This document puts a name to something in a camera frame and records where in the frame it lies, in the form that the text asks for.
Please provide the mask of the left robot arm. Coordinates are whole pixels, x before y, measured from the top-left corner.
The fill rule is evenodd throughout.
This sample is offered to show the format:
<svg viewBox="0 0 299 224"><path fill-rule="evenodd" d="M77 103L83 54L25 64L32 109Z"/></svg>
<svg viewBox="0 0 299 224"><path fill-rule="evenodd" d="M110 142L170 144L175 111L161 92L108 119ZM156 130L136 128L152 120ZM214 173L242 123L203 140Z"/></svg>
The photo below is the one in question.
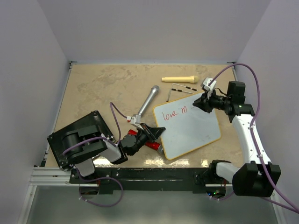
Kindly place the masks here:
<svg viewBox="0 0 299 224"><path fill-rule="evenodd" d="M155 143L166 128L150 127L141 123L137 130L136 135L127 134L116 143L100 133L96 126L68 132L62 138L65 147L63 156L78 170L82 180L92 183L97 177L93 157L99 155L112 164L121 164L128 160L127 156L137 153L145 143Z"/></svg>

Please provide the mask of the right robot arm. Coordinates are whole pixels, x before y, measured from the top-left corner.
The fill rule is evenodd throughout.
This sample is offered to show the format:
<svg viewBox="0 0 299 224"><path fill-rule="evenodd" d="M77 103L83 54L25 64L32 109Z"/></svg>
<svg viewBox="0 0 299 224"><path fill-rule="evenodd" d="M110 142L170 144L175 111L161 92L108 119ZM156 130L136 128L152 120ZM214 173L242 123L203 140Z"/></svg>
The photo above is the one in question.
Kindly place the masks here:
<svg viewBox="0 0 299 224"><path fill-rule="evenodd" d="M229 161L213 160L201 178L213 183L225 179L232 184L237 196L270 197L274 190L272 185L278 182L281 169L272 164L259 136L252 139L252 134L257 134L253 120L255 112L252 105L245 103L245 83L230 81L225 96L217 95L215 85L212 78L206 78L201 84L204 93L193 102L193 106L207 113L213 109L225 112L237 131L244 164L238 168Z"/></svg>

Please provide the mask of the yellow framed whiteboard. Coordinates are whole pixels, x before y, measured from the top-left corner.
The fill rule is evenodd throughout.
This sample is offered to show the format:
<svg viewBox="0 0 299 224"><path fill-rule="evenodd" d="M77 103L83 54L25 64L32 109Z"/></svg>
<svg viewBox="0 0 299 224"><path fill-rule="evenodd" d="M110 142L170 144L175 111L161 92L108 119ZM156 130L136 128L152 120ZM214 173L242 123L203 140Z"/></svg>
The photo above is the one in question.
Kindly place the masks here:
<svg viewBox="0 0 299 224"><path fill-rule="evenodd" d="M173 160L221 138L215 111L207 113L193 106L203 92L169 101L153 108L158 127L165 127L160 136L166 159Z"/></svg>

